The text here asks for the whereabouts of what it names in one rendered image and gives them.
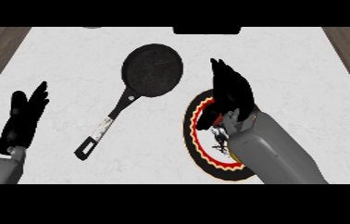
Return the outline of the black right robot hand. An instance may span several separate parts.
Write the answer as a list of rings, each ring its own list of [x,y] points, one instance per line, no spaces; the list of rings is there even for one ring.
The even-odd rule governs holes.
[[[211,59],[212,103],[205,107],[196,129],[206,130],[218,116],[239,109],[237,121],[247,118],[253,108],[252,90],[244,77],[231,69],[221,59]]]

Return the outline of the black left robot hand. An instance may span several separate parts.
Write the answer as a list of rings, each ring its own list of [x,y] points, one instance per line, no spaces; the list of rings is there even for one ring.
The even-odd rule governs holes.
[[[8,120],[0,134],[0,154],[10,155],[16,146],[29,147],[36,124],[44,114],[47,99],[47,82],[42,81],[30,97],[21,91],[10,96]]]

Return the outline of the black frying pan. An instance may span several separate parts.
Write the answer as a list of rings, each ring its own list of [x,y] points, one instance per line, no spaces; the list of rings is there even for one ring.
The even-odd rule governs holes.
[[[73,152],[79,160],[88,158],[120,110],[141,96],[156,97],[169,92],[178,84],[181,75],[180,55],[165,44],[146,44],[129,53],[120,66],[125,89],[113,110]]]

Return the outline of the black red patterned plate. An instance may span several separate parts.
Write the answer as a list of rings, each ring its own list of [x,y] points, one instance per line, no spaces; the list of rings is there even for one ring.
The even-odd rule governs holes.
[[[242,181],[253,176],[253,172],[230,152],[228,135],[218,126],[221,118],[216,118],[206,131],[196,130],[196,121],[211,103],[212,90],[202,92],[190,101],[182,118],[184,145],[194,164],[213,178]]]

